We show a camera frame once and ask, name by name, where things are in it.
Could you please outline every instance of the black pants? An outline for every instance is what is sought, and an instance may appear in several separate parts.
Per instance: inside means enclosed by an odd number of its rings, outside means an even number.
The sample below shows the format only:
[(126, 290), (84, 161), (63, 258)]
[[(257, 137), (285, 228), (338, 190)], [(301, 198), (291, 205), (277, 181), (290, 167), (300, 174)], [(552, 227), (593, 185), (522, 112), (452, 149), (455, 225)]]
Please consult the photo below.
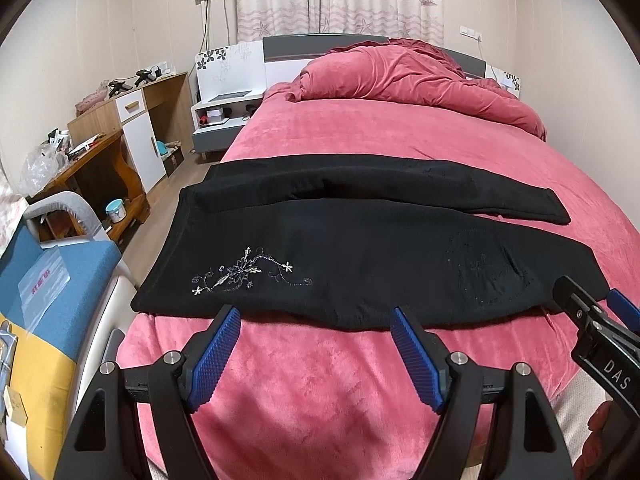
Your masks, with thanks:
[(481, 212), (569, 221), (553, 191), (454, 162), (303, 155), (220, 164), (182, 190), (133, 307), (213, 317), (231, 303), (367, 330), (388, 328), (398, 305), (425, 326), (553, 309), (564, 274), (604, 298), (590, 248), (470, 214)]

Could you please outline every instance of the bag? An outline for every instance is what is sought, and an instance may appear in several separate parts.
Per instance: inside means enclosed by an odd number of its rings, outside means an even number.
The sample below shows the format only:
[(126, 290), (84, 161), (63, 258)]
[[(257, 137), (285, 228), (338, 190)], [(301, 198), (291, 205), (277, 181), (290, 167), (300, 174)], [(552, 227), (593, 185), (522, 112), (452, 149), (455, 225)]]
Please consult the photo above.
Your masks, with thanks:
[(51, 303), (71, 279), (69, 271), (55, 247), (47, 249), (18, 283), (24, 329), (33, 333)]
[(27, 155), (18, 183), (18, 192), (23, 196), (35, 196), (69, 164), (67, 156), (54, 144), (41, 144)]

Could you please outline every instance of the floor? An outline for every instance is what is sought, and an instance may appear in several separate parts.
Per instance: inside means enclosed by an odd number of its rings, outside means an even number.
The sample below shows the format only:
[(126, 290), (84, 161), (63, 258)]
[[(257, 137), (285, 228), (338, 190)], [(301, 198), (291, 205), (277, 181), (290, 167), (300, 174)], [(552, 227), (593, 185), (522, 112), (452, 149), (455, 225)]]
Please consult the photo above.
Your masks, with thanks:
[(188, 155), (170, 177), (160, 181), (149, 193), (151, 214), (137, 227), (123, 255), (138, 285), (145, 280), (164, 245), (178, 207), (180, 190), (202, 182), (218, 159), (213, 156), (204, 161), (199, 155)]

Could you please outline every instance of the wooden desk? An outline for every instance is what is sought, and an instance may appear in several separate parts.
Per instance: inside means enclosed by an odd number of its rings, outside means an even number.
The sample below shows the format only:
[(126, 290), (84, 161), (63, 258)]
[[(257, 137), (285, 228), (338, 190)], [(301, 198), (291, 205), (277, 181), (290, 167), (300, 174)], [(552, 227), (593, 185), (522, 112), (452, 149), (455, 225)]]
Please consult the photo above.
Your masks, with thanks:
[(78, 145), (97, 135), (124, 131), (126, 160), (140, 176), (146, 193), (166, 177), (156, 140), (179, 140), (186, 156), (191, 140), (191, 90), (188, 74), (165, 76), (153, 83), (123, 92), (68, 124)]
[[(124, 197), (127, 216), (124, 220), (112, 226), (108, 232), (109, 238), (117, 242), (122, 236), (124, 229), (127, 228), (133, 219), (144, 223), (150, 212), (149, 202), (146, 199), (146, 193), (142, 189), (142, 183), (140, 182), (138, 174), (127, 165), (122, 157), (121, 138), (122, 130), (119, 130), (117, 132), (111, 132), (99, 139), (89, 151), (82, 154), (78, 159), (73, 161), (65, 171), (51, 180), (41, 192), (33, 197), (33, 201), (36, 202), (60, 191), (71, 190), (72, 187), (69, 185), (69, 180), (78, 174), (79, 171), (83, 170), (89, 162), (103, 153), (104, 155), (101, 155), (99, 158), (102, 162), (105, 162), (105, 159), (108, 161), (107, 165), (113, 168), (127, 189), (127, 196)], [(104, 171), (104, 164), (99, 169)], [(82, 195), (81, 189), (76, 189), (75, 191)], [(76, 219), (71, 217), (71, 221), (76, 229), (76, 233), (79, 235), (84, 234), (82, 228), (76, 223)]]

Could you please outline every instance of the white wall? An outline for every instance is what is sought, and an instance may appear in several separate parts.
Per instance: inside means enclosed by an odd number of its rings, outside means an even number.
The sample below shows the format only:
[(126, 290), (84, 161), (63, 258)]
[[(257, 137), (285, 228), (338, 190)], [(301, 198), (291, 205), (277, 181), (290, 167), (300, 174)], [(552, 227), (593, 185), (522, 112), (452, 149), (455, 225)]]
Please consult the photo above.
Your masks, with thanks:
[(515, 70), (515, 0), (444, 0), (444, 47), (481, 57), (478, 42), (460, 36), (461, 26), (482, 33), (486, 62), (507, 72)]
[(76, 102), (137, 66), (131, 0), (33, 0), (0, 46), (0, 158), (12, 185)]
[(547, 142), (640, 228), (638, 61), (598, 0), (516, 3), (521, 99), (542, 117)]
[[(173, 63), (178, 72), (189, 71), (201, 52), (202, 9), (195, 0), (133, 0), (136, 46), (140, 66), (161, 61)], [(209, 4), (209, 46), (217, 48), (236, 42), (236, 0)], [(192, 91), (195, 71), (191, 77)]]

